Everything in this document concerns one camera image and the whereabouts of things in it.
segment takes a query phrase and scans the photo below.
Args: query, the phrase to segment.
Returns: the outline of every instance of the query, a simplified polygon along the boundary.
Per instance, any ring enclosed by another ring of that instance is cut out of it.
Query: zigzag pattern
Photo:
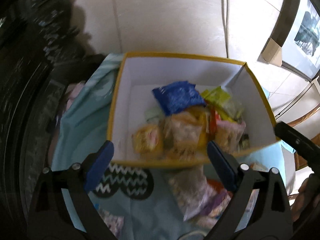
[[[127,173],[130,173],[131,175],[133,175],[135,173],[137,175],[141,175],[145,179],[148,177],[148,175],[143,171],[143,169],[131,168],[131,167],[124,168],[123,166],[117,165],[117,164],[109,164],[109,170],[111,172],[115,171],[117,174],[121,172],[124,175],[126,175]]]
[[[139,178],[135,178],[134,180],[130,177],[127,180],[125,179],[125,177],[122,177],[121,179],[119,178],[119,176],[116,176],[115,178],[112,177],[112,174],[109,174],[107,176],[102,176],[102,180],[103,182],[106,182],[107,180],[110,180],[111,185],[113,185],[115,182],[118,182],[119,184],[125,184],[126,186],[129,185],[129,183],[132,186],[135,186],[137,183],[141,186],[143,184],[148,185],[148,182],[146,181],[146,179],[142,179],[140,180]]]
[[[99,185],[96,187],[96,191],[98,192],[99,190],[101,190],[101,192],[104,194],[106,191],[108,193],[111,192],[110,186],[109,184],[106,184],[105,186],[102,185],[102,183],[99,183]]]
[[[130,190],[127,188],[127,193],[129,196],[132,196],[133,194],[138,196],[139,194],[143,195],[145,192],[146,192],[147,188],[143,189],[143,188],[138,188],[138,189],[133,189],[133,190]]]

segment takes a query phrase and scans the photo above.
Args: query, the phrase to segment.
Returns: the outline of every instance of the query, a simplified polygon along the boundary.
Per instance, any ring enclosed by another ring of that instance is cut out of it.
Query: yellow box
[[[182,168],[209,163],[203,155],[193,161],[146,161],[133,152],[131,135],[146,124],[144,112],[157,105],[152,89],[182,80],[196,84],[200,92],[222,86],[243,105],[251,148],[237,156],[277,142],[273,112],[245,62],[201,55],[129,52],[119,70],[108,121],[107,139],[115,146],[113,163],[150,168]]]

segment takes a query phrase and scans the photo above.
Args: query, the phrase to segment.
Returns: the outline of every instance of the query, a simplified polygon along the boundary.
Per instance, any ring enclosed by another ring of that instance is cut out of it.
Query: screw
[[[76,170],[79,170],[80,167],[81,167],[80,163],[74,163],[74,164],[72,165],[72,169],[75,170],[75,171],[76,171]]]
[[[47,174],[49,171],[50,171],[50,169],[45,167],[45,168],[43,168],[42,173]]]
[[[245,163],[242,163],[242,164],[240,165],[240,168],[241,168],[241,170],[243,170],[243,171],[247,171],[247,170],[249,169],[249,166],[248,166],[247,164],[245,164]]]
[[[273,174],[278,174],[279,173],[279,170],[277,168],[271,168],[271,172]]]

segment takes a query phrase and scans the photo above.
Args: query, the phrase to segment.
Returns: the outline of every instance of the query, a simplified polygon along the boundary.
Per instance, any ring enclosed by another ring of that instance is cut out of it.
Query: white cable
[[[191,231],[189,233],[183,234],[182,236],[180,236],[177,240],[183,240],[183,239],[187,239],[187,237],[189,236],[194,236],[194,235],[202,235],[203,238],[207,235],[206,232],[204,231],[200,231],[200,230],[195,230],[195,231]]]
[[[226,44],[227,58],[229,58],[229,4],[229,0],[221,0],[222,25]]]

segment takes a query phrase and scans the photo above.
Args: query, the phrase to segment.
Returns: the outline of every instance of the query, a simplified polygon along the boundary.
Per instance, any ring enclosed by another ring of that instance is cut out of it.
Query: cardboard piece
[[[264,60],[272,65],[281,67],[282,65],[282,48],[270,38],[266,48],[262,52]]]

